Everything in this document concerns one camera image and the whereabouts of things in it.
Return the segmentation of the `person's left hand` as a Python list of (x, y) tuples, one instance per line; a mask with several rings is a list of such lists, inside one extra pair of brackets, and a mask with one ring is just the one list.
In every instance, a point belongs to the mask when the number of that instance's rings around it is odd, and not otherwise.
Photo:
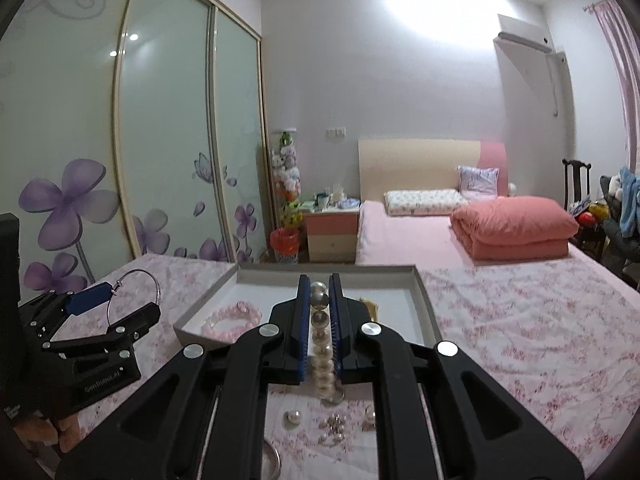
[(14, 426), (14, 431), (29, 450), (36, 444), (44, 446), (57, 444), (62, 453), (70, 452), (84, 436), (79, 426), (77, 414), (57, 422), (29, 415)]

